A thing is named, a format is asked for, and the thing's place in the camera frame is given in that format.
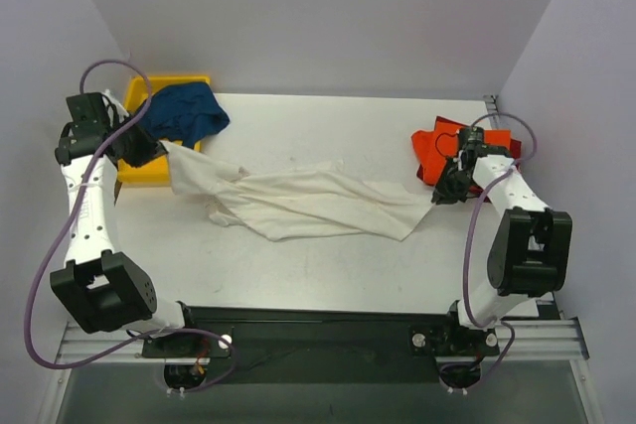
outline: blue cloth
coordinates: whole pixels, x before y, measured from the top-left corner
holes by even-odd
[[[218,134],[230,118],[202,81],[171,84],[152,95],[150,109],[139,124],[154,139],[180,140],[187,148],[206,136]]]

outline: white tabletop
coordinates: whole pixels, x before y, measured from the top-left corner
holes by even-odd
[[[327,160],[366,180],[397,181],[411,192],[410,135],[437,115],[471,122],[482,101],[218,94],[232,119],[204,146],[217,159],[271,172]],[[170,188],[123,187],[117,225],[123,251],[158,293],[195,306],[443,314],[461,295],[464,240],[472,205],[439,206],[404,242],[352,235],[269,242],[243,227],[222,228],[201,199]],[[484,207],[473,246],[471,284],[486,276],[497,225]],[[513,315],[536,316],[528,302]]]

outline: screw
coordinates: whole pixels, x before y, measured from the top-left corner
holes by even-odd
[[[494,333],[489,334],[486,337],[486,346],[490,347],[490,348],[494,348],[497,345],[497,337],[495,336]]]
[[[413,346],[416,348],[422,348],[426,345],[426,337],[422,333],[416,333],[412,338]]]

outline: white cloth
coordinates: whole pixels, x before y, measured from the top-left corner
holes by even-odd
[[[431,194],[352,179],[342,173],[342,162],[250,175],[240,166],[163,144],[175,194],[204,194],[212,222],[244,225],[269,240],[352,233],[404,240],[431,208]]]

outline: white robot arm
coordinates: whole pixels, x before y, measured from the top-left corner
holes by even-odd
[[[63,131],[56,158],[70,209],[82,183],[86,192],[71,228],[65,267],[51,273],[51,287],[87,333],[184,328],[185,307],[157,296],[150,277],[121,251],[115,220],[117,160],[140,166],[165,151],[141,128],[132,128],[98,159],[89,178],[83,176],[92,153],[119,121],[114,107],[110,118],[111,103],[104,100],[101,93],[67,98],[73,122]]]
[[[488,278],[468,295],[472,317],[464,299],[457,305],[459,325],[473,329],[491,328],[517,305],[559,290],[571,236],[569,214],[539,199],[510,152],[484,138],[482,128],[458,131],[458,155],[447,159],[433,194],[437,204],[465,201],[471,186],[485,189],[512,168],[488,193],[501,222],[488,256]]]

